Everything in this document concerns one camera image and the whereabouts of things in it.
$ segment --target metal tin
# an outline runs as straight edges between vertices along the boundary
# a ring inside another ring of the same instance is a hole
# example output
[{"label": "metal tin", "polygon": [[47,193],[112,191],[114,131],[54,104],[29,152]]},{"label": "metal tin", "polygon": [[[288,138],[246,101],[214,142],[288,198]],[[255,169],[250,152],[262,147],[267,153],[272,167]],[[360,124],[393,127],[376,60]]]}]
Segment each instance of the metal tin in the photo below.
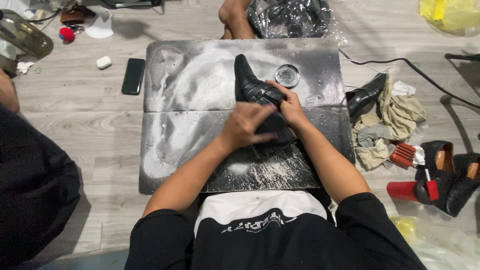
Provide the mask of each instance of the metal tin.
[{"label": "metal tin", "polygon": [[299,70],[293,65],[282,65],[275,73],[275,80],[286,88],[293,88],[299,83]]}]

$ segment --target wooden floor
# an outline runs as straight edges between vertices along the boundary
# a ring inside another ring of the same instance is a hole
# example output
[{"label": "wooden floor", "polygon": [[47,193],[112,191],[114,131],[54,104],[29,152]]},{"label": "wooden floor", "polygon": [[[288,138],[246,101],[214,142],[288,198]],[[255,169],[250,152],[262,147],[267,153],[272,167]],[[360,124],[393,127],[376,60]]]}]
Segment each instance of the wooden floor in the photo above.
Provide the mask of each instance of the wooden floor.
[{"label": "wooden floor", "polygon": [[[160,7],[113,10],[113,36],[93,39],[83,33],[70,45],[58,39],[58,18],[45,27],[55,42],[53,52],[14,80],[21,113],[77,162],[84,196],[63,233],[37,258],[129,244],[130,231],[149,197],[140,195],[137,186],[143,90],[139,96],[120,93],[127,60],[144,58],[147,45],[156,40],[219,39],[223,34],[217,17],[221,4],[222,0],[167,0],[164,11]],[[480,35],[458,37],[440,32],[418,15],[417,0],[335,0],[333,7],[345,26],[349,45],[343,50],[351,58],[406,57],[440,85],[480,103],[480,63],[444,58],[445,53],[478,53]],[[113,65],[100,71],[95,61],[106,55]],[[365,83],[375,75],[363,66],[341,64],[346,85]],[[443,94],[404,63],[372,66],[381,70],[394,66],[393,79],[417,89],[416,97],[430,115],[424,141],[451,141],[455,153],[480,152],[478,114],[454,106],[451,115],[439,102]],[[40,74],[33,72],[37,67],[42,69]],[[390,199],[387,182],[412,180],[413,169],[381,167],[365,172],[357,167],[389,215],[422,216],[470,235],[480,234],[478,193],[451,219],[430,207]]]}]

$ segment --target smartphone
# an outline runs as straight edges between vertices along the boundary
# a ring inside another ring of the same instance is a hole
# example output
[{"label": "smartphone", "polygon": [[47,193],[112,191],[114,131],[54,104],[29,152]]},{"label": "smartphone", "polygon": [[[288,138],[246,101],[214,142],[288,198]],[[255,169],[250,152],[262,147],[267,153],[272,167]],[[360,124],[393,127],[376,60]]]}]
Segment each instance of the smartphone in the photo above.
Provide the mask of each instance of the smartphone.
[{"label": "smartphone", "polygon": [[123,78],[121,92],[125,95],[138,95],[144,79],[145,60],[130,58]]}]

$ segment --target black loafer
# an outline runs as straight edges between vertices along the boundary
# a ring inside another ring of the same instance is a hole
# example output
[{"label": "black loafer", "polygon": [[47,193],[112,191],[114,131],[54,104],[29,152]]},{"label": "black loafer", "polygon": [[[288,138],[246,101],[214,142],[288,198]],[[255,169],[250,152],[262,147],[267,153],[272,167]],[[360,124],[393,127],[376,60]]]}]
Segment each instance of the black loafer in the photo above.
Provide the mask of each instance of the black loafer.
[{"label": "black loafer", "polygon": [[[436,180],[438,199],[432,202],[438,209],[445,211],[445,202],[448,191],[456,180],[453,165],[453,145],[446,141],[431,141],[422,143],[420,147],[425,151],[425,168],[428,169],[430,178]],[[417,170],[417,181],[427,179],[425,171]]]},{"label": "black loafer", "polygon": [[480,186],[480,154],[455,155],[453,161],[458,178],[448,192],[445,212],[456,217]]},{"label": "black loafer", "polygon": [[[280,110],[280,103],[287,96],[268,83],[257,79],[243,54],[235,58],[235,100],[256,102],[258,104],[274,104]],[[294,139],[285,119],[279,111],[272,113],[255,131],[256,134],[275,133],[277,138],[268,143],[255,145],[263,154],[270,154],[284,149]]]},{"label": "black loafer", "polygon": [[371,102],[377,100],[378,95],[384,90],[388,74],[378,73],[376,77],[366,85],[355,90],[346,92],[348,112],[353,116]]}]

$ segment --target brown leather item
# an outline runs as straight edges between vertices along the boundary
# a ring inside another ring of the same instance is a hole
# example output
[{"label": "brown leather item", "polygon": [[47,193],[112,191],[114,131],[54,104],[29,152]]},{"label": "brown leather item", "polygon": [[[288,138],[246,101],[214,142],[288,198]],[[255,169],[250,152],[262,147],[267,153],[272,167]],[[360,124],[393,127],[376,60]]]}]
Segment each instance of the brown leather item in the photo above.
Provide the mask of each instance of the brown leather item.
[{"label": "brown leather item", "polygon": [[69,11],[62,11],[60,22],[62,24],[83,24],[85,21],[85,13],[78,8],[73,8]]}]

